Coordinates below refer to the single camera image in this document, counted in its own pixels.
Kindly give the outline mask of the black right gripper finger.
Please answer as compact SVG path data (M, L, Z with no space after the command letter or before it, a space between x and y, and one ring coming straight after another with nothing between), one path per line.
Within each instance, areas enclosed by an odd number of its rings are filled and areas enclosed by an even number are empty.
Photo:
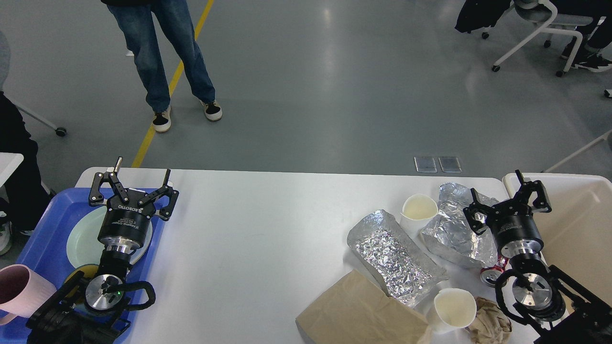
M542 181L526 181L520 170L514 172L520 187L511 198L512 209L518 214L550 213L552 206Z
M463 209L469 228L476 235L483 235L486 229L489 229L492 235L496 235L496 228L492 226L494 225L492 220L496 219L495 206L498 203L490 201L488 204L483 204L480 201L480 193L476 189L470 189L470 193L472 202Z

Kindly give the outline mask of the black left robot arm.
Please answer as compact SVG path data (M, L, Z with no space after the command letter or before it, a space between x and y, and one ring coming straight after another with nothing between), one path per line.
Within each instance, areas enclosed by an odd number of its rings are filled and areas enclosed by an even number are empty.
M26 323L29 344L112 344L131 326L124 313L155 303L151 283L129 279L131 259L147 252L149 225L155 217L170 219L179 192L170 169L158 189L125 188L118 177L121 162L118 157L116 165L95 174L88 196L90 206L105 212L97 236L103 246L98 267L91 277L76 269L33 312Z

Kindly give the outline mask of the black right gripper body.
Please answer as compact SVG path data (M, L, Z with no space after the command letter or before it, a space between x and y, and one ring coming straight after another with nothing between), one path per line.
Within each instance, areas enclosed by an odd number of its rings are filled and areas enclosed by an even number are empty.
M496 204L487 211L485 224L491 230L498 253L503 257L538 254L544 248L544 241L528 204L519 201Z

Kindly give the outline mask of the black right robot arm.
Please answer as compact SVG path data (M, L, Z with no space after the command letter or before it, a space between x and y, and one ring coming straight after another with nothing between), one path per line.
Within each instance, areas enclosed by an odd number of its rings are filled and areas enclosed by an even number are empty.
M545 246L535 213L550 213L540 180L526 181L519 170L519 189L494 205L481 203L476 189L463 213L470 229L492 233L497 252L511 268L495 281L496 302L507 318L537 333L537 344L609 344L611 307L563 270L542 259Z

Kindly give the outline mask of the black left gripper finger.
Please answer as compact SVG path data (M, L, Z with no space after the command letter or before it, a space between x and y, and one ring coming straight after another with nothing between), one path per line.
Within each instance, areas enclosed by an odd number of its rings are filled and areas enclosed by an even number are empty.
M106 205L107 208L111 210L128 210L130 198L127 190L123 187L118 178L122 160L123 157L119 156L114 166L111 166L105 170L105 172L96 172L94 174L89 192L90 206ZM113 191L113 196L108 199L104 198L100 191L101 186L105 183L107 183Z
M174 189L170 182L171 170L167 169L164 175L163 185L151 193L145 193L144 196L139 196L136 200L136 207L140 209L140 213L147 218L158 217L162 221L170 220L177 200L179 192ZM164 199L165 203L162 207L155 206L155 202Z

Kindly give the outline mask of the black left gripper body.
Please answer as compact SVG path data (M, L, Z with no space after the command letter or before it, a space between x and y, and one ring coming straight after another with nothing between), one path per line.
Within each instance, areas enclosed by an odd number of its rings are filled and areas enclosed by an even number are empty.
M147 218L136 207L136 200L143 193L129 193L128 210L108 209L98 235L98 241L103 242L107 252L131 253L144 243L147 225L152 218Z

